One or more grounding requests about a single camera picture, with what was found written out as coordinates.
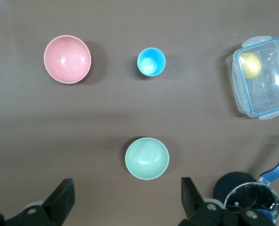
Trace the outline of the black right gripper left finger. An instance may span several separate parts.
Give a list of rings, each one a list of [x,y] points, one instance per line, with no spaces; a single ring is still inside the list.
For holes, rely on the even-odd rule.
[[[66,178],[42,204],[27,207],[7,220],[0,214],[0,226],[61,226],[74,204],[74,180]]]

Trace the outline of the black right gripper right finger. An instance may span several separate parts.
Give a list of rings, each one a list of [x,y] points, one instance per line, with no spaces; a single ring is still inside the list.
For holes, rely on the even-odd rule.
[[[187,216],[181,226],[274,226],[272,220],[256,209],[240,210],[238,214],[205,202],[190,177],[181,178],[181,200]]]

